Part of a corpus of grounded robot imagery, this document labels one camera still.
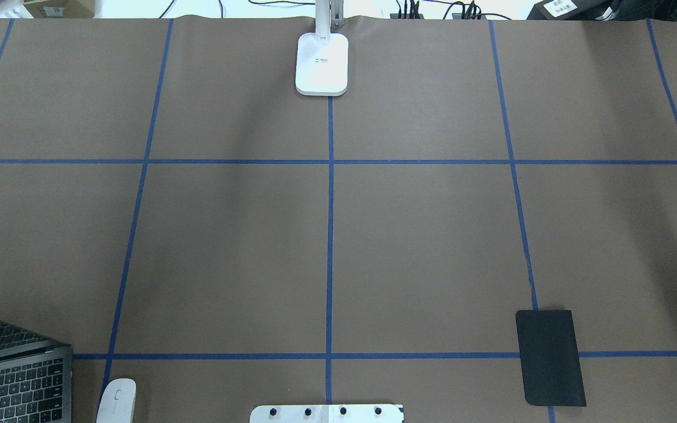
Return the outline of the grey laptop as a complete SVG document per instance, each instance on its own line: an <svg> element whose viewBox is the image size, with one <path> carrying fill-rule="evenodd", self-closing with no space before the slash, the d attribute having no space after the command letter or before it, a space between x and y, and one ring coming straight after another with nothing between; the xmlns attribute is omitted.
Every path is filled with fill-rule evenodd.
<svg viewBox="0 0 677 423"><path fill-rule="evenodd" d="M0 422L71 422L73 348L0 320Z"/></svg>

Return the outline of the white desk lamp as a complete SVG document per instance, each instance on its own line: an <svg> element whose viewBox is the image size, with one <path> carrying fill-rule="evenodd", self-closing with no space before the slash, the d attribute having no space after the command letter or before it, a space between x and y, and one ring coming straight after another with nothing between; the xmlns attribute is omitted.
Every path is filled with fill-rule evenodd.
<svg viewBox="0 0 677 423"><path fill-rule="evenodd" d="M315 29L300 36L294 85L303 96L335 97L348 88L349 41L334 32L344 26L344 1L316 1Z"/></svg>

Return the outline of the white computer mouse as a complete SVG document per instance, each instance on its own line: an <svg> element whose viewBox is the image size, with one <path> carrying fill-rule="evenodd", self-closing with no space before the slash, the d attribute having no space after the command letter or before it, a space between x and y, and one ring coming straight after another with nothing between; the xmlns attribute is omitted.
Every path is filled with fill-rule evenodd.
<svg viewBox="0 0 677 423"><path fill-rule="evenodd" d="M96 422L132 422L137 386L131 378L116 378L104 389Z"/></svg>

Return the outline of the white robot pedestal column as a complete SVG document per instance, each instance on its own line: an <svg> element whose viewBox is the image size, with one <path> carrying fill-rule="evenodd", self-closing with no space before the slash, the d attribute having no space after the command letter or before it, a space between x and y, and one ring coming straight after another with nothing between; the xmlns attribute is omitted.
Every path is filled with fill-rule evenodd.
<svg viewBox="0 0 677 423"><path fill-rule="evenodd" d="M250 413L250 422L404 422L397 404L263 405Z"/></svg>

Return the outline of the black mouse pad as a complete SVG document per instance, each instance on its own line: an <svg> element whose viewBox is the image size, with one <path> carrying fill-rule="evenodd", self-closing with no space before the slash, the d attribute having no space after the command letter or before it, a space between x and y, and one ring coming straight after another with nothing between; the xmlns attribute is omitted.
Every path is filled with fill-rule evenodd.
<svg viewBox="0 0 677 423"><path fill-rule="evenodd" d="M527 404L586 407L572 311L519 310L515 323Z"/></svg>

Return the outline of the cardboard box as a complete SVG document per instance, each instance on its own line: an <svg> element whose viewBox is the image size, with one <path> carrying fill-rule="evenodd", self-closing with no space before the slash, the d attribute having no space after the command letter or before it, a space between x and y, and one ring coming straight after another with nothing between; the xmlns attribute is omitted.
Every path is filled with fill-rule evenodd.
<svg viewBox="0 0 677 423"><path fill-rule="evenodd" d="M22 5L34 18L91 19L96 13L96 1L24 1Z"/></svg>

